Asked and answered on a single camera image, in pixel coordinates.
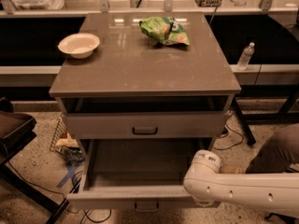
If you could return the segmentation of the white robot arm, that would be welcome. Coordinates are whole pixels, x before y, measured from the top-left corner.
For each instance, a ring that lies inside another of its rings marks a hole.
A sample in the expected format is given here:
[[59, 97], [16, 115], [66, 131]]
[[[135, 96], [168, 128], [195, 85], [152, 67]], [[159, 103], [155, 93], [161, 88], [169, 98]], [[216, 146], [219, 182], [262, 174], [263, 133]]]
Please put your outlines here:
[[299, 218], [299, 174], [221, 174], [221, 159], [208, 150], [195, 153], [183, 186], [202, 206], [214, 202], [244, 205]]

